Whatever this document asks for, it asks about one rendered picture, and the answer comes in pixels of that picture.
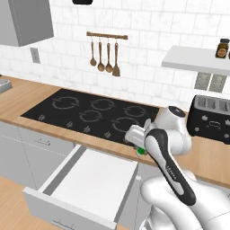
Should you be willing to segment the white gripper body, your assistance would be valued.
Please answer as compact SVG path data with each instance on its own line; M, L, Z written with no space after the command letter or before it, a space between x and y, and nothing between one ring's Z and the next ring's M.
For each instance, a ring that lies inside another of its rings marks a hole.
M144 147L145 129L138 125L132 125L125 135L125 139L138 147Z

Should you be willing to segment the open white drawer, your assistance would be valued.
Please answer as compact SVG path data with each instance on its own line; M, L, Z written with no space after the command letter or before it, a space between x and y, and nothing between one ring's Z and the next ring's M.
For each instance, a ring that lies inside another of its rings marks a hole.
M137 162L76 146L38 190L23 190L29 211L75 230L117 230Z

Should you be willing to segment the grey closed drawer front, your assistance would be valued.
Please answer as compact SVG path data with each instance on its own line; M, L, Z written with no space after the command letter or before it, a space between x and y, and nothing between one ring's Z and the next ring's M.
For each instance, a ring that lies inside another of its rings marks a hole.
M21 140L27 152L41 151L49 152L54 155L67 156L75 147L72 142L48 136L39 132L35 132L26 128L18 128ZM45 141L50 142L50 146L45 146L40 143L35 142L35 139L42 138Z

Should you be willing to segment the black hob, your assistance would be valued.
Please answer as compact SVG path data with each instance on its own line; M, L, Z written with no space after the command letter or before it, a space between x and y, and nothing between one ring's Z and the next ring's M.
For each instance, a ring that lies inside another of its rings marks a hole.
M90 93L60 89L23 113L23 117L99 137L126 146L131 125L144 127L159 109Z

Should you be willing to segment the grey cupboard front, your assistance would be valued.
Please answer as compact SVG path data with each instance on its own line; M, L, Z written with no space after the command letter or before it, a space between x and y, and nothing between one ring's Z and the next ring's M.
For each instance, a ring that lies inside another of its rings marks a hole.
M140 185L146 179L159 174L159 170L148 164L138 164L137 176L128 195L127 202L120 215L117 230L139 230L150 212L151 206L142 199Z

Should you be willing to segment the wooden spatula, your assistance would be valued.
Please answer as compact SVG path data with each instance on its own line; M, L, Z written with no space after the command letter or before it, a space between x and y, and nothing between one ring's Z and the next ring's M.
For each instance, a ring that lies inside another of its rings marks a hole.
M112 70L113 76L120 76L120 70L118 67L118 43L115 43L115 66Z

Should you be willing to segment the black toaster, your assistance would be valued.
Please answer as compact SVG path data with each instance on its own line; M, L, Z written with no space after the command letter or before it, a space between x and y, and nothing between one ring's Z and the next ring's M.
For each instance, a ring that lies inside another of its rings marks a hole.
M187 118L192 137L204 137L230 145L230 100L195 95Z

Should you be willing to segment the small wooden spoon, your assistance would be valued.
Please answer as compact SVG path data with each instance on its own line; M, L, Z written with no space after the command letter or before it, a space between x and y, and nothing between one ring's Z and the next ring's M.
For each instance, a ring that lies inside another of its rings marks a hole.
M91 60L90 60L90 64L92 65L92 66L96 66L96 64L97 64L97 62L96 62L96 60L95 60L95 58L94 58L94 49L93 49L93 41L91 42L91 51L92 51L92 58L91 58Z

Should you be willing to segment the grey cupboard door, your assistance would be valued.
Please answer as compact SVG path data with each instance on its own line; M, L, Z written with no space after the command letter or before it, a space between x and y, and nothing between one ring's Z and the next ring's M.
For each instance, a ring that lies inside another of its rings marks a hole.
M47 150L43 147L23 143L35 188L38 190L47 178L58 168L66 158L65 155Z

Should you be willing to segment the brown spice jar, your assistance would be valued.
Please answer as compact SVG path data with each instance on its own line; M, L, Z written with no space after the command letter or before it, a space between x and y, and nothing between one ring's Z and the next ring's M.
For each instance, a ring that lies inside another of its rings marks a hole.
M217 46L216 57L225 58L229 48L230 39L221 39Z

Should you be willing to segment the grey sink rim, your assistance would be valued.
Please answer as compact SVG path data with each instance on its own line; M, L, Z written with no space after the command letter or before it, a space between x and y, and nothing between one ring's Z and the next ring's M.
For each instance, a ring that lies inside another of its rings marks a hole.
M12 88L12 83L7 79L0 79L0 93L4 93Z

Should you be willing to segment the grey extractor hood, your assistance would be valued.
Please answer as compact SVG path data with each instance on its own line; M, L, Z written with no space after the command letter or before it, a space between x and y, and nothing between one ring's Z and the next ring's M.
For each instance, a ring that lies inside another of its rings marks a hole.
M0 45L23 47L53 36L49 0L0 0Z

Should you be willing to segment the grey double wall socket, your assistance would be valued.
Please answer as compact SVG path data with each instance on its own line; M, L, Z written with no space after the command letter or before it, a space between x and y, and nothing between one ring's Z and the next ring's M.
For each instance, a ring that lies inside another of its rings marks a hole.
M194 88L206 91L208 89L210 77L211 74L209 73L198 72Z
M209 90L211 92L221 93L226 83L225 75L213 74Z

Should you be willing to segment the white wall shelf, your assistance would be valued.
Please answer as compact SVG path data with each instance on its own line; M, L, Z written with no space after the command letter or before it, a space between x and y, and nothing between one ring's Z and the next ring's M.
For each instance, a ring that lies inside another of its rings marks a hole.
M230 76L230 59L215 57L213 49L172 46L163 67Z

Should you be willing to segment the wooden utensil rail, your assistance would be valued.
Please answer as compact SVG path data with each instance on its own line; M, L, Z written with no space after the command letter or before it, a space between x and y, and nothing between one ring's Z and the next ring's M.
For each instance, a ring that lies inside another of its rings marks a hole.
M128 39L128 35L115 35L115 34L97 33L97 32L90 32L90 31L86 32L86 36L117 39L117 40L127 40Z

